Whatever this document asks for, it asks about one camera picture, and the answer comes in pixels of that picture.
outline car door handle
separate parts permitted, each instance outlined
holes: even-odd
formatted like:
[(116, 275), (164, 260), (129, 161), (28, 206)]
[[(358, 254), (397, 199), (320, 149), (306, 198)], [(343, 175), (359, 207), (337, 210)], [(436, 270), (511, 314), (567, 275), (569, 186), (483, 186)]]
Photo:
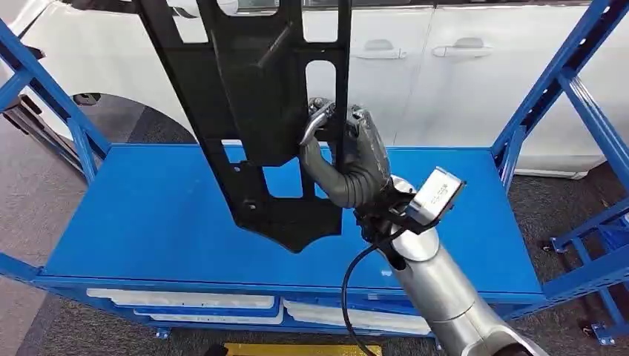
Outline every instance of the car door handle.
[(432, 49), (435, 57), (485, 57), (493, 52), (493, 48), (483, 47), (457, 47), (457, 46), (439, 46)]
[(393, 48), (392, 50), (361, 50), (350, 53), (352, 57), (360, 59), (404, 59), (406, 52), (401, 48)]
[(370, 39), (363, 48), (350, 50), (349, 55), (360, 59), (404, 59), (406, 51), (394, 47), (388, 39)]
[(478, 37), (463, 37), (457, 39), (451, 46), (439, 46), (432, 49), (435, 57), (464, 57), (476, 58), (489, 56), (493, 48), (486, 46), (483, 39)]

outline blue shelf surface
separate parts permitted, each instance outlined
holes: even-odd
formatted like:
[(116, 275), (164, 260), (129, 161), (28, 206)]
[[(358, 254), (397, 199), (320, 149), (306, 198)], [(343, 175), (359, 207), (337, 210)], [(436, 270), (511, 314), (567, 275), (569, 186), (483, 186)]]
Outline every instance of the blue shelf surface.
[[(232, 157), (242, 152), (226, 150)], [(481, 293), (543, 299), (488, 149), (390, 148), (389, 158), (393, 174), (416, 185), (435, 166), (467, 182), (438, 232)], [(297, 171), (297, 163), (292, 165), (265, 170), (276, 196), (300, 191), (298, 174), (287, 174)], [(341, 236), (321, 238), (293, 254), (233, 223), (198, 145), (114, 145), (40, 275), (338, 292), (349, 262), (366, 247), (352, 212), (345, 210)], [(376, 253), (358, 265), (350, 287), (403, 294)]]

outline mounting hole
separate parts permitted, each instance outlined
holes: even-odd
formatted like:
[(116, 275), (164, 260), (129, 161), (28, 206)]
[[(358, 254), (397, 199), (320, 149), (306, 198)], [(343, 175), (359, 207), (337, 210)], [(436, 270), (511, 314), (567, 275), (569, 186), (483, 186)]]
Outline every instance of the mounting hole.
[(247, 208), (247, 210), (249, 211), (254, 211), (257, 209), (257, 204), (253, 200), (245, 200), (243, 204), (245, 208)]

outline black cable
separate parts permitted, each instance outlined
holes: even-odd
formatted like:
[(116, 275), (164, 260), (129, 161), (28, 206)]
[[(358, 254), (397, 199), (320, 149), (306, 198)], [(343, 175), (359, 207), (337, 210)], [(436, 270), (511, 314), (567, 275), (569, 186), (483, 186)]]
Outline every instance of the black cable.
[(370, 247), (366, 248), (364, 251), (359, 253), (358, 256), (354, 257), (354, 260), (349, 264), (349, 267), (347, 267), (347, 271), (345, 271), (345, 276), (343, 277), (343, 284), (340, 286), (340, 308), (343, 311), (343, 321), (345, 322), (345, 327), (347, 328), (347, 332), (349, 333), (349, 336), (352, 337), (356, 345), (358, 345), (358, 347), (367, 356), (376, 356), (376, 355), (373, 352), (371, 352), (362, 341), (358, 339), (358, 335), (356, 335), (356, 332), (354, 331), (354, 326), (352, 326), (352, 323), (349, 322), (349, 314), (347, 312), (347, 284), (349, 283), (349, 276), (352, 275), (352, 272), (354, 271), (354, 268), (356, 267), (356, 265), (360, 262), (360, 260), (365, 258), (366, 255), (377, 250), (378, 246), (385, 243), (390, 243), (391, 241), (395, 240), (397, 237), (402, 235), (402, 233), (404, 233), (405, 231), (406, 231), (405, 228), (400, 228), (393, 235), (387, 237), (386, 239), (380, 241), (377, 244), (371, 245)]

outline car door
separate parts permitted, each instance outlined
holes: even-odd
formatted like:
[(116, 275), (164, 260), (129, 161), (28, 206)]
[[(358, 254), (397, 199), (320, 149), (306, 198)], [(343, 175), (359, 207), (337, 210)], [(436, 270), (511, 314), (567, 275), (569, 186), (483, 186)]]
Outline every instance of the car door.
[[(404, 117), (407, 130), (395, 144), (491, 145), (585, 9), (548, 4), (437, 7)], [(605, 52), (605, 45), (600, 51)], [(518, 167), (533, 173), (586, 171), (596, 164), (567, 162), (596, 155), (591, 143), (569, 102), (560, 99), (525, 141)]]
[[(335, 0), (305, 0), (304, 37), (334, 41)], [(398, 123), (421, 66), (432, 7), (409, 6), (409, 0), (354, 0), (349, 60), (349, 104), (368, 109), (386, 145)], [(335, 96), (335, 73), (312, 62), (306, 68), (309, 96)]]

